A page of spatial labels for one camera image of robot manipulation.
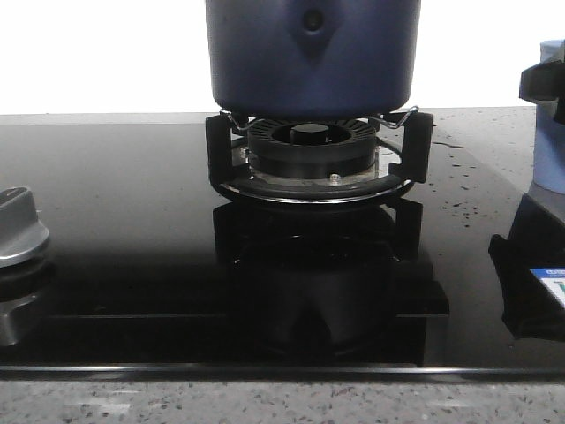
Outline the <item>black gripper finger cup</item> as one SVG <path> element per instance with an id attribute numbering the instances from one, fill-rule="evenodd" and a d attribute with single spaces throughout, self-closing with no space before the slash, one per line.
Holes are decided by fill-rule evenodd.
<path id="1" fill-rule="evenodd" d="M 540 63 L 523 71 L 519 97 L 538 105 L 557 105 L 564 97 L 564 63 Z"/>

